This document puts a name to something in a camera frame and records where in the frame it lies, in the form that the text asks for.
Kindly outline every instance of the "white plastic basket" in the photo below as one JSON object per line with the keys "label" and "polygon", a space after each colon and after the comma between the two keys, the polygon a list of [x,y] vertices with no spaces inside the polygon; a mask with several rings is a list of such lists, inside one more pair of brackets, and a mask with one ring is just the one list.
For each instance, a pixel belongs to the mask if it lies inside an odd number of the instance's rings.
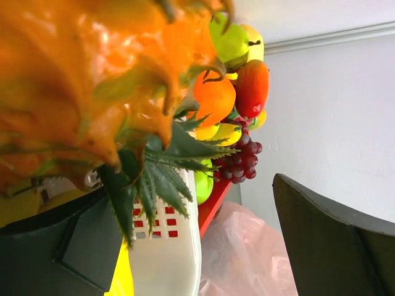
{"label": "white plastic basket", "polygon": [[[136,242],[130,251],[130,264],[136,296],[196,296],[201,277],[201,243],[193,172],[180,171],[193,193],[187,203],[189,219],[157,203],[154,235],[148,237],[143,215],[135,221]],[[136,204],[135,213],[141,206]]]}

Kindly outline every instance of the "green pear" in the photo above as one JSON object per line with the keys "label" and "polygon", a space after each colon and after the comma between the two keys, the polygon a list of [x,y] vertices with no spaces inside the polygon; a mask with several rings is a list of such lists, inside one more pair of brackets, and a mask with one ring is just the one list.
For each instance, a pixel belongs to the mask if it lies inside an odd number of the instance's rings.
{"label": "green pear", "polygon": [[[202,161],[202,163],[212,168],[211,159],[205,159]],[[214,179],[212,178],[212,176],[212,172],[204,173],[201,171],[196,171],[194,173],[196,198],[198,205],[203,204],[207,199],[209,199],[211,195],[212,189],[214,187]]]}
{"label": "green pear", "polygon": [[248,60],[249,36],[243,27],[235,23],[223,33],[226,23],[224,14],[215,14],[210,22],[210,34],[219,59],[225,64],[227,72],[233,73]]}

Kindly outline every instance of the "apple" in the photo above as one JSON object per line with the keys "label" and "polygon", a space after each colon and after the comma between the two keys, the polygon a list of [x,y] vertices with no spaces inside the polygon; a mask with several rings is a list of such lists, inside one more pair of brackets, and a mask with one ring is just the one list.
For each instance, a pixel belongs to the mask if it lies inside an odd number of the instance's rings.
{"label": "apple", "polygon": [[[202,161],[202,163],[212,168],[211,159],[205,159]],[[212,188],[214,187],[214,179],[212,178],[212,176],[212,172],[203,173],[201,171],[196,171],[194,173],[196,198],[198,205],[203,204],[211,195]]]}

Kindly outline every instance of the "pink plastic bag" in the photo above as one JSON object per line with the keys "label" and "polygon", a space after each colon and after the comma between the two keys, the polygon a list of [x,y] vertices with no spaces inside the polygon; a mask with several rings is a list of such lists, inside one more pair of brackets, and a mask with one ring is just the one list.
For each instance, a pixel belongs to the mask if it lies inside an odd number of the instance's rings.
{"label": "pink plastic bag", "polygon": [[225,202],[202,239],[199,296],[297,296],[283,236]]}

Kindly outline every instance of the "black object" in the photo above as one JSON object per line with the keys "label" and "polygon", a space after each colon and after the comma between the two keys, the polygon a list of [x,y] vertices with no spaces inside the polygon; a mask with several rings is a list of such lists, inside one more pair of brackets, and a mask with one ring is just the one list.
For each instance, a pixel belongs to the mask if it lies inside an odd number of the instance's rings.
{"label": "black object", "polygon": [[122,235],[102,189],[0,229],[0,295],[100,296]]}
{"label": "black object", "polygon": [[395,295],[395,224],[284,175],[273,191],[299,296]]}

